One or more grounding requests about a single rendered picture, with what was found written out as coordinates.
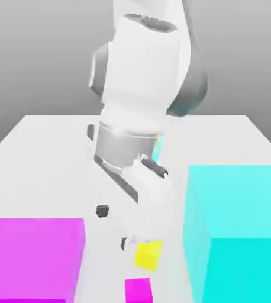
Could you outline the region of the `small magenta cube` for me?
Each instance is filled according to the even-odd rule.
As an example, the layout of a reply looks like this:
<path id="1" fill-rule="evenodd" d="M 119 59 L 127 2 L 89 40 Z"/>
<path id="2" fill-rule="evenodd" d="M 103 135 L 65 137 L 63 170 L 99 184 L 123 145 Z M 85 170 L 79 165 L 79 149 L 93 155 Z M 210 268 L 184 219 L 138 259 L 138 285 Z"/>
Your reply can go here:
<path id="1" fill-rule="evenodd" d="M 153 303 L 150 278 L 126 279 L 124 288 L 125 303 Z"/>

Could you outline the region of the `small yellow cube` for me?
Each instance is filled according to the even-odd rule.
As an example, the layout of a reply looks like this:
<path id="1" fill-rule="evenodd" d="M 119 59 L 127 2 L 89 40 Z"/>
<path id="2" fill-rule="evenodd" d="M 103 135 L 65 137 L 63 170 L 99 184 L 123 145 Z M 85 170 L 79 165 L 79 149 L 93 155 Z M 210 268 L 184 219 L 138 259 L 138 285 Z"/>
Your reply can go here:
<path id="1" fill-rule="evenodd" d="M 161 241 L 139 243 L 135 254 L 135 265 L 143 269 L 155 271 L 160 262 L 161 252 Z"/>

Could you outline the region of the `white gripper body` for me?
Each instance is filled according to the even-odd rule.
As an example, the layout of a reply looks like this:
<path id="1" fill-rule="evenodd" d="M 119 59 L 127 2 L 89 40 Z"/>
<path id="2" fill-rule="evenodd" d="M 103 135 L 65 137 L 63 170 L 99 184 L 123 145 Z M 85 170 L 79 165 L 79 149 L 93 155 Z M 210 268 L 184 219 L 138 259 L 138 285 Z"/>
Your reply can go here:
<path id="1" fill-rule="evenodd" d="M 99 204 L 109 206 L 127 227 L 152 227 L 166 216 L 172 199 L 168 171 L 146 155 L 116 169 L 94 156 L 97 166 L 106 174 L 98 182 Z"/>

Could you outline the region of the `large cyan box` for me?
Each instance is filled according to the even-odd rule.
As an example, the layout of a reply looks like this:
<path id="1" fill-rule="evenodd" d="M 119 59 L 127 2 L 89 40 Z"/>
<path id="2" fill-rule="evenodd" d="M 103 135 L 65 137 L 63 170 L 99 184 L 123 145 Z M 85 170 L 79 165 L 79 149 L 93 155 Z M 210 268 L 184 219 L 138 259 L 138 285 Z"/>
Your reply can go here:
<path id="1" fill-rule="evenodd" d="M 194 303 L 271 303 L 271 165 L 190 165 L 183 248 Z"/>

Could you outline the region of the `large magenta box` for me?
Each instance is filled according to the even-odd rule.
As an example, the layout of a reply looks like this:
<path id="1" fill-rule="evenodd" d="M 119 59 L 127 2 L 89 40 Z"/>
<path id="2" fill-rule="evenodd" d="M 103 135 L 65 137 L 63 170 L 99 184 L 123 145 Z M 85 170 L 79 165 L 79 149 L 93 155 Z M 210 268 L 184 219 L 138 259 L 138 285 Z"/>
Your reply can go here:
<path id="1" fill-rule="evenodd" d="M 74 303 L 82 218 L 0 218 L 0 303 Z"/>

